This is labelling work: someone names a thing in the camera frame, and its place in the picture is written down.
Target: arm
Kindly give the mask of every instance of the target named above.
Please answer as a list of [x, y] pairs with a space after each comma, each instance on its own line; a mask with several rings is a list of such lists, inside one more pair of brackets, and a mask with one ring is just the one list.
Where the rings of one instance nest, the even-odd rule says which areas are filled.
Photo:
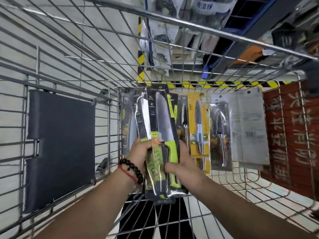
[[[152, 142], [134, 141], [128, 159], [141, 171]], [[116, 169], [105, 181], [41, 231], [36, 239], [105, 239], [118, 213], [134, 188], [134, 181]]]
[[166, 172], [174, 173], [234, 239], [317, 238], [211, 180], [197, 168], [186, 145], [181, 142], [180, 146], [180, 164], [167, 163]]

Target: hand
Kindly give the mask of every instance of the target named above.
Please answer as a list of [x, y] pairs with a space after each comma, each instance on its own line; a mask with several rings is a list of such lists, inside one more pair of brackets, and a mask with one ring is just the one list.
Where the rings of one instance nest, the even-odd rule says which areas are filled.
[[152, 141], [149, 140], [147, 142], [141, 142], [140, 137], [133, 142], [130, 154], [127, 157], [138, 169], [141, 171], [142, 174], [145, 172], [144, 161], [147, 150], [152, 147]]
[[209, 179], [194, 162], [194, 159], [188, 154], [187, 146], [181, 140], [180, 142], [180, 163], [167, 162], [165, 172], [173, 173], [190, 193], [196, 194], [199, 185], [204, 180]]

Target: person's left hand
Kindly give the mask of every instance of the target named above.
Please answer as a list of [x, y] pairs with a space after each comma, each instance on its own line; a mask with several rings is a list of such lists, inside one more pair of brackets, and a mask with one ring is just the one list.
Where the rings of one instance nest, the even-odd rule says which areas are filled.
[[147, 154], [147, 150], [152, 147], [152, 141], [141, 142], [140, 137], [133, 142], [130, 154], [127, 157], [138, 169], [141, 171], [142, 174], [145, 172], [144, 161], [145, 156]]

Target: silver knife handle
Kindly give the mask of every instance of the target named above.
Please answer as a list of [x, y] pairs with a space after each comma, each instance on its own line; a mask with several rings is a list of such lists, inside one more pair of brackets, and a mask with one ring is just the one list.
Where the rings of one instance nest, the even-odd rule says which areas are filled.
[[189, 129], [188, 129], [188, 125], [183, 125], [184, 128], [184, 132], [185, 132], [185, 142], [187, 145], [187, 150], [188, 153], [190, 154], [190, 140], [189, 140]]
[[226, 149], [226, 144], [224, 141], [224, 137], [222, 134], [219, 134], [219, 144], [221, 146], [221, 155], [223, 156], [223, 167], [227, 166], [227, 149]]
[[196, 133], [195, 133], [196, 143], [198, 147], [198, 152], [204, 154], [204, 137], [203, 137], [203, 125], [196, 124]]

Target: black beaded bracelet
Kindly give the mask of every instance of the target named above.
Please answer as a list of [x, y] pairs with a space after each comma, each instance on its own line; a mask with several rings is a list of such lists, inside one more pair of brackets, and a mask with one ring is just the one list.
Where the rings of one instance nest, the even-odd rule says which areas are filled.
[[142, 184], [143, 183], [143, 176], [141, 174], [141, 171], [138, 170], [138, 167], [136, 167], [130, 160], [126, 159], [126, 158], [122, 158], [120, 161], [119, 161], [119, 164], [126, 164], [128, 165], [128, 168], [127, 168], [127, 171], [129, 171], [130, 169], [133, 169], [135, 174], [136, 174], [136, 177], [138, 178], [138, 184]]

